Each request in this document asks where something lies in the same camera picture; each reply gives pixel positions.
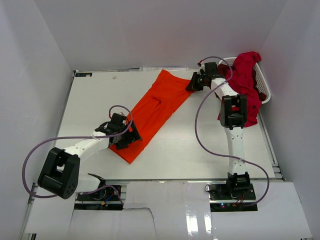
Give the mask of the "orange t shirt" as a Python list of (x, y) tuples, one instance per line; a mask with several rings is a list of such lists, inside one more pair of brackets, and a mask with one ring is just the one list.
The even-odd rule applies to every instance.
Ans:
[(123, 149), (117, 149), (113, 145), (110, 150), (131, 164), (172, 114), (193, 93), (186, 90), (189, 83), (187, 79), (162, 70), (151, 88), (131, 110), (133, 121), (142, 139)]

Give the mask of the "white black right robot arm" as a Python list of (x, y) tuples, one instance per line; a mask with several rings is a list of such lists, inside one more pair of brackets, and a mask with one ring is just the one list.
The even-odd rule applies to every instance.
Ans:
[(187, 91), (202, 91), (204, 87), (214, 89), (221, 100), (219, 121), (224, 128), (227, 144), (229, 165), (226, 183), (209, 187), (209, 191), (219, 195), (227, 195), (236, 200), (243, 198), (250, 187), (250, 177), (244, 162), (243, 134), (247, 122), (247, 97), (237, 93), (218, 73), (215, 62), (198, 63), (199, 69), (192, 75)]

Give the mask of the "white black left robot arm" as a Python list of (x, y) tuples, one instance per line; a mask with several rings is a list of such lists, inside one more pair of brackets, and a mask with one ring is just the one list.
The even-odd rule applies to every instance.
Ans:
[(66, 148), (52, 148), (38, 177), (38, 186), (62, 199), (77, 193), (99, 200), (106, 193), (103, 179), (93, 173), (80, 174), (81, 164), (102, 150), (122, 150), (141, 139), (131, 113), (113, 113), (88, 138)]

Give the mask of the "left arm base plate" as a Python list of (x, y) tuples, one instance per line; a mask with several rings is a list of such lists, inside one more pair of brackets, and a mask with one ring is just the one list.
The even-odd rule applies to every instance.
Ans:
[(92, 194), (78, 194), (74, 204), (75, 210), (122, 211), (123, 205), (116, 191), (106, 187)]

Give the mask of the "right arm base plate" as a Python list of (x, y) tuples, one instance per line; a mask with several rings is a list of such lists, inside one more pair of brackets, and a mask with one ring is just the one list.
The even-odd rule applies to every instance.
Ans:
[(209, 195), (210, 211), (212, 213), (256, 212), (256, 194), (250, 184), (248, 189), (229, 193), (226, 184), (208, 183), (204, 191)]

